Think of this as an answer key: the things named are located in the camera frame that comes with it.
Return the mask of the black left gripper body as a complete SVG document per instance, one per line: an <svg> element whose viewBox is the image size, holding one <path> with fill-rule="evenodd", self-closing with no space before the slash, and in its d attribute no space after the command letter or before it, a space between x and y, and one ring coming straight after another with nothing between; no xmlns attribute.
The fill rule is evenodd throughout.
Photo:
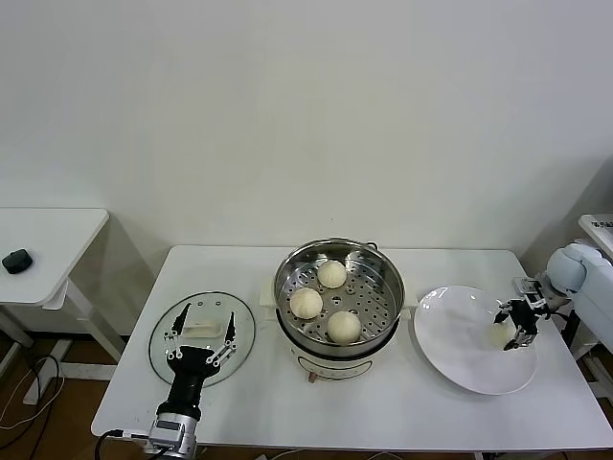
<svg viewBox="0 0 613 460"><path fill-rule="evenodd" d="M167 360L174 377L168 397L158 406L157 414L200 416L204 380L218 373L212 360L215 351L198 347L180 347L179 351L182 357Z"/></svg>

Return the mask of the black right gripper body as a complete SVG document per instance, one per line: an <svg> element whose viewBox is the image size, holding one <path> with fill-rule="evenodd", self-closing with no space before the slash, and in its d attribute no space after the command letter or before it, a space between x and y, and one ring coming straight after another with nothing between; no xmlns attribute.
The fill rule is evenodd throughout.
<svg viewBox="0 0 613 460"><path fill-rule="evenodd" d="M537 335L536 322L538 316L530 305L525 300L510 300L508 306L510 307L509 314L515 328L518 331L524 331L526 334Z"/></svg>

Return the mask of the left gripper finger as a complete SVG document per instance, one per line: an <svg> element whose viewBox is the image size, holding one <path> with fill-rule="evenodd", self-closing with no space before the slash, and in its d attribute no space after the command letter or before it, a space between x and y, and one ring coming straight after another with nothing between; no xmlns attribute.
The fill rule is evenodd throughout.
<svg viewBox="0 0 613 460"><path fill-rule="evenodd" d="M235 313L232 311L222 345L213 351L206 363L214 367L222 366L237 350Z"/></svg>
<svg viewBox="0 0 613 460"><path fill-rule="evenodd" d="M170 330L164 332L166 358L181 358L183 356L181 352L180 336L183 332L190 307L190 304L186 304L182 311L175 317Z"/></svg>

